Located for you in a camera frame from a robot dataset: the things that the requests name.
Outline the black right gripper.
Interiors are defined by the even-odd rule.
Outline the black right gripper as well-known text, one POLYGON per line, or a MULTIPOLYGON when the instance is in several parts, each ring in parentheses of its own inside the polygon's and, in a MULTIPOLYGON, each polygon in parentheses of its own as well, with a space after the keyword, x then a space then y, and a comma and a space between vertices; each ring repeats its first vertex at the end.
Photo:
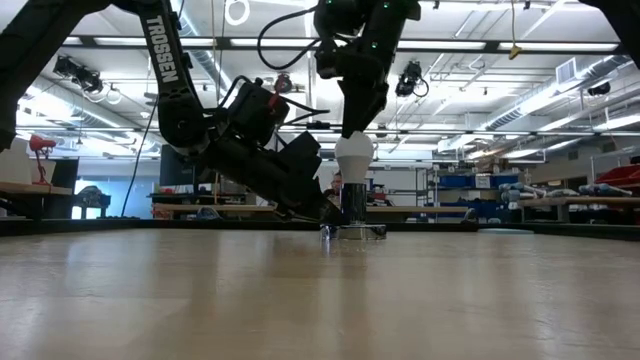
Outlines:
POLYGON ((385 108, 389 71, 407 20, 420 19, 417 0, 358 1, 363 29, 349 50, 340 88, 344 95, 341 136, 363 132, 385 108))

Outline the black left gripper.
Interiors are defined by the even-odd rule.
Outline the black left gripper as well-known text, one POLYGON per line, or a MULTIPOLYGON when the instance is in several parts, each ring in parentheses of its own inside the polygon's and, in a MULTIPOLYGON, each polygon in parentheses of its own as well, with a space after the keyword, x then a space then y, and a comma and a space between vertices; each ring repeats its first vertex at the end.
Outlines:
POLYGON ((309 132, 297 136, 281 151, 247 144, 233 134, 207 131, 209 145, 200 155, 202 165, 262 198, 275 200, 277 211, 321 224, 344 224, 336 205, 323 193, 316 172, 322 159, 320 145, 309 132))

